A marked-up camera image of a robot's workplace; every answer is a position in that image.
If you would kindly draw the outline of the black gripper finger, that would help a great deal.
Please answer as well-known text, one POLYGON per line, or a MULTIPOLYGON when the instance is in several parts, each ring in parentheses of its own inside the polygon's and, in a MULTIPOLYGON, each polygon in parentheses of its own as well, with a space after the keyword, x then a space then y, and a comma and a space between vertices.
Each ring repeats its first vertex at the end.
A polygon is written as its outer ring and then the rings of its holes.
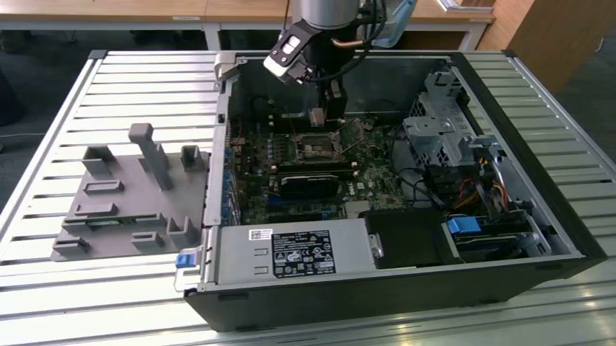
POLYGON ((347 95, 340 81, 328 84, 328 119, 339 119, 346 110, 347 95))

